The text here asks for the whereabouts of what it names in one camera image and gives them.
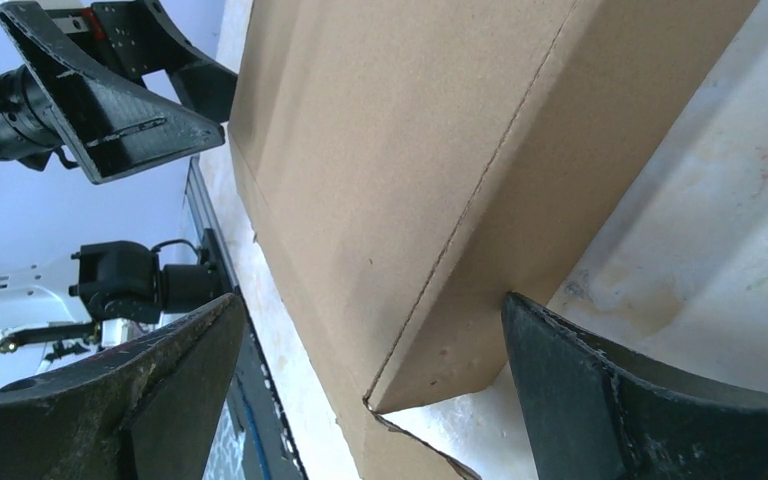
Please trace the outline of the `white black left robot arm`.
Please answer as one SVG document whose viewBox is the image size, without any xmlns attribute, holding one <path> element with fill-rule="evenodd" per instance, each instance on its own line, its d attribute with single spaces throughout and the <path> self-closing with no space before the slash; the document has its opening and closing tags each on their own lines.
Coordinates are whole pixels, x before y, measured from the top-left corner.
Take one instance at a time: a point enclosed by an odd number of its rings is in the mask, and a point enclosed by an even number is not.
<svg viewBox="0 0 768 480">
<path fill-rule="evenodd" d="M 22 63 L 0 75 L 0 161 L 52 156 L 94 184 L 220 146 L 237 76 L 157 1 L 0 4 Z M 246 326 L 218 239 L 165 265 L 131 241 L 0 275 L 0 350 L 101 344 L 113 320 L 151 331 L 0 388 L 0 479 L 199 479 Z"/>
</svg>

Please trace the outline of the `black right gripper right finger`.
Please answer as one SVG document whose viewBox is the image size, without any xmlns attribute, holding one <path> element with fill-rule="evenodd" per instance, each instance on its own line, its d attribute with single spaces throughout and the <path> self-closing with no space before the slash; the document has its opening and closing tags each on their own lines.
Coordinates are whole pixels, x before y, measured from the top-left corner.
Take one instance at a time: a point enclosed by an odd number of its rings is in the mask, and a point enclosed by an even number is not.
<svg viewBox="0 0 768 480">
<path fill-rule="evenodd" d="M 768 479 L 768 393 L 667 365 L 515 292 L 501 322 L 542 479 Z"/>
</svg>

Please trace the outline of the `brown cardboard box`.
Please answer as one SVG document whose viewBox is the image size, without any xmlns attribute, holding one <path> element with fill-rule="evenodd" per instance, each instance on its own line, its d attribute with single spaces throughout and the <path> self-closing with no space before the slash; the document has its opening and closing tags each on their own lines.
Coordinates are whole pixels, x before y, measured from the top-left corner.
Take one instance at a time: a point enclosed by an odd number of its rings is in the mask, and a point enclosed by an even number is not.
<svg viewBox="0 0 768 480">
<path fill-rule="evenodd" d="M 754 9 L 253 3 L 237 189 L 360 477 L 467 476 L 385 415 L 492 383 Z"/>
</svg>

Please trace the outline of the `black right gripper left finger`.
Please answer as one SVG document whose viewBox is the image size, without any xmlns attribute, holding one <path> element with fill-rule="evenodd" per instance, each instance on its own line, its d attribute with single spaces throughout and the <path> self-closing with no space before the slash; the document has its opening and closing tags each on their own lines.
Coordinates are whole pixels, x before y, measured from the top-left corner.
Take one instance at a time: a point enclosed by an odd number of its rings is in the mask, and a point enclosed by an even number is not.
<svg viewBox="0 0 768 480">
<path fill-rule="evenodd" d="M 226 294 L 0 389 L 0 479 L 199 479 L 247 324 Z"/>
</svg>

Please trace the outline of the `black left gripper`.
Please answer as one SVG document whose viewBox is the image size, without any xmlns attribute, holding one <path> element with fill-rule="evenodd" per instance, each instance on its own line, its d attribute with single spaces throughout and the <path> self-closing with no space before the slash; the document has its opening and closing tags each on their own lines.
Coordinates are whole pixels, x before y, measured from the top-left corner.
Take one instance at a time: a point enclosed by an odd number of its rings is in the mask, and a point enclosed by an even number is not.
<svg viewBox="0 0 768 480">
<path fill-rule="evenodd" d="M 6 2 L 0 24 L 25 63 L 0 74 L 0 161 L 43 171 L 55 155 L 101 184 L 224 143 L 237 74 L 160 2 Z"/>
</svg>

